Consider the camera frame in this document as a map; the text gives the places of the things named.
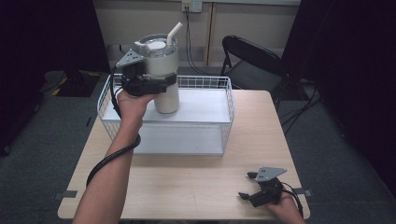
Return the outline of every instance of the black curtain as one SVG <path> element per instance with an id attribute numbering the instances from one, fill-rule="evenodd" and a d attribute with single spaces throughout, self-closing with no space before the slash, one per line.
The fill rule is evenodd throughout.
<path id="1" fill-rule="evenodd" d="M 110 73 L 92 0 L 0 1 L 0 58 L 0 147 L 48 71 Z"/>
<path id="2" fill-rule="evenodd" d="M 282 58 L 315 80 L 347 139 L 396 195 L 396 6 L 302 0 Z"/>

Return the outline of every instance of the white cylinder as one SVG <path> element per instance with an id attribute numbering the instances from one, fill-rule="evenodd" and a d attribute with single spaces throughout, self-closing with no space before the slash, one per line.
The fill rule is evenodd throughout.
<path id="1" fill-rule="evenodd" d="M 178 85 L 175 83 L 166 89 L 166 92 L 160 93 L 154 99 L 154 105 L 158 112 L 163 114 L 173 113 L 178 110 Z"/>
<path id="2" fill-rule="evenodd" d="M 178 30 L 180 30 L 180 28 L 183 25 L 181 24 L 181 22 L 178 22 L 177 25 L 172 29 L 171 32 L 169 32 L 168 37 L 166 38 L 166 45 L 172 45 L 172 38 L 175 35 L 175 33 L 177 33 Z"/>
<path id="3" fill-rule="evenodd" d="M 172 38 L 172 45 L 165 45 L 166 35 L 150 35 L 139 40 L 145 44 L 140 47 L 140 53 L 145 57 L 146 73 L 153 79 L 166 79 L 177 73 L 178 50 L 177 40 Z M 168 114 L 178 110 L 178 85 L 173 84 L 154 99 L 158 112 Z"/>

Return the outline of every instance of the human arm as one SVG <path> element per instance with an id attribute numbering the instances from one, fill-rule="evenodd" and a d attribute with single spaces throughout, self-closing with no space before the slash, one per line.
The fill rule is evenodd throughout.
<path id="1" fill-rule="evenodd" d="M 278 203 L 268 203 L 265 207 L 285 224 L 305 224 L 290 194 L 282 192 Z"/>
<path id="2" fill-rule="evenodd" d="M 155 95 L 133 97 L 125 91 L 118 95 L 120 128 L 106 156 L 131 145 L 143 124 L 147 104 Z M 134 151 L 117 157 L 93 177 L 79 202 L 73 223 L 119 223 L 128 188 Z"/>

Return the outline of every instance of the forearm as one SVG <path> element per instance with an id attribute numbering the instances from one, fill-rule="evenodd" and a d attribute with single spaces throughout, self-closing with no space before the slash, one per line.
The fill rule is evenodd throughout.
<path id="1" fill-rule="evenodd" d="M 122 122 L 106 156 L 131 145 L 137 137 L 139 122 Z M 128 188 L 133 151 L 105 165 L 86 188 L 74 223 L 119 223 Z"/>
<path id="2" fill-rule="evenodd" d="M 304 219 L 298 211 L 288 211 L 287 214 L 278 217 L 285 224 L 305 224 Z"/>

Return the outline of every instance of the gray carpet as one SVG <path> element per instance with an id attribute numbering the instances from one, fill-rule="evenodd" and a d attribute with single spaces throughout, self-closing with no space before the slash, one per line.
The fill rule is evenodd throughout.
<path id="1" fill-rule="evenodd" d="M 195 74 L 190 68 L 180 68 L 179 73 Z M 43 89 L 61 76 L 62 72 L 47 74 L 49 83 Z M 41 108 L 10 146 L 10 155 L 0 158 L 0 223 L 70 223 L 57 217 L 60 201 L 53 196 L 67 188 L 105 81 L 101 77 L 90 98 L 46 92 Z M 312 93 L 311 85 L 305 87 L 308 95 Z M 303 105 L 282 102 L 281 121 Z M 307 223 L 396 223 L 396 202 L 366 159 L 343 139 L 335 121 L 319 103 L 305 111 L 286 135 L 303 187 L 314 194 L 307 198 L 311 210 Z"/>

